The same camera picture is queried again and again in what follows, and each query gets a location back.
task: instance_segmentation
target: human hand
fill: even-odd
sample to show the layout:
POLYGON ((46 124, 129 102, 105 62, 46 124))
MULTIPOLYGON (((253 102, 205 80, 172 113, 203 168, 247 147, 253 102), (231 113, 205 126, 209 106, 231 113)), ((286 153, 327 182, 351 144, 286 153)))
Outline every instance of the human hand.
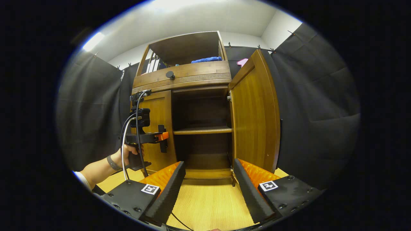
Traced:
MULTIPOLYGON (((132 152, 134 155, 138 155, 140 152, 138 149, 136 149, 133 146, 124 145, 124 164, 127 166, 129 165, 129 160, 128 160, 128 156, 129 156, 129 152, 132 152)), ((141 153, 143 154, 144 157, 144 148, 143 145, 141 145, 141 153)), ((111 155, 111 159, 120 167, 123 166, 122 161, 121 161, 121 148, 118 149, 118 151, 114 154, 111 155)))

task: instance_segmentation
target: screw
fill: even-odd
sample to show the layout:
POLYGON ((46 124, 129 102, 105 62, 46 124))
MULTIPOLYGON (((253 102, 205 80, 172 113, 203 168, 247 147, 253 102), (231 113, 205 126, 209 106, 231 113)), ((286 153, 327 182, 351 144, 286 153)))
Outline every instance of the screw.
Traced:
POLYGON ((283 208, 285 208, 285 207, 287 207, 287 204, 281 204, 278 208, 279 208, 279 209, 283 209, 283 208))

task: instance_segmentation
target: white wall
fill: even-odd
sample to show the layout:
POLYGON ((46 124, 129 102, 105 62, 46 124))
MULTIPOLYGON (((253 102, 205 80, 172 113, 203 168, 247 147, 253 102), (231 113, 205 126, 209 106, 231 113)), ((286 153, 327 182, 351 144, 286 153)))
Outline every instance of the white wall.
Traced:
MULTIPOLYGON (((245 34, 238 34, 238 33, 231 33, 231 32, 221 32, 221 39, 223 40, 224 46, 228 46, 229 42, 231 46, 250 46, 250 47, 257 47, 260 45, 261 48, 269 49, 269 46, 262 40, 261 37, 252 36, 252 35, 245 35, 245 34)), ((141 61, 141 57, 147 47, 148 44, 166 39, 169 37, 157 39, 140 46, 134 47, 117 57, 113 58, 112 60, 108 61, 111 65, 118 67, 120 65, 120 70, 128 67, 128 64, 131 62, 131 65, 136 64, 141 61)))
POLYGON ((301 23, 291 15, 277 10, 261 38, 270 48, 276 49, 291 35, 288 30, 294 32, 301 23))

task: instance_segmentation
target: pink object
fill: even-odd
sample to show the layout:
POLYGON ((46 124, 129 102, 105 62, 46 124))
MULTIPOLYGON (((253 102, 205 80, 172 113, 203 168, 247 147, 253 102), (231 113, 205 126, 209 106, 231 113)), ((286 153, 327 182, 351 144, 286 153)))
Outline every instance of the pink object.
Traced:
POLYGON ((248 58, 243 58, 242 60, 237 62, 237 65, 243 67, 244 64, 248 61, 248 58))

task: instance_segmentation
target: wooden cabinet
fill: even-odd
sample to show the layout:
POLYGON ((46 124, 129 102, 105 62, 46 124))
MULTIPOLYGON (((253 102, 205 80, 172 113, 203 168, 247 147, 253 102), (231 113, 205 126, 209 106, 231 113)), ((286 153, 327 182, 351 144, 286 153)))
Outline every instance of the wooden cabinet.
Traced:
POLYGON ((231 80, 218 32, 193 33, 157 43, 148 45, 145 55, 152 49, 168 63, 182 65, 143 75, 139 67, 134 80, 132 94, 145 89, 154 92, 140 104, 151 110, 151 124, 144 131, 156 132, 157 125, 164 124, 170 134, 167 153, 161 153, 158 144, 144 144, 145 160, 152 162, 147 168, 149 173, 185 161, 186 178, 232 178, 234 158, 274 172, 280 139, 279 111, 274 83, 261 51, 256 50, 231 80), (183 44, 193 44, 191 39, 195 38, 201 38, 199 41, 208 49, 186 51, 185 56, 181 49, 188 48, 183 44), (187 63, 217 55, 223 61, 187 63), (174 72, 174 80, 165 76, 168 71, 174 72))

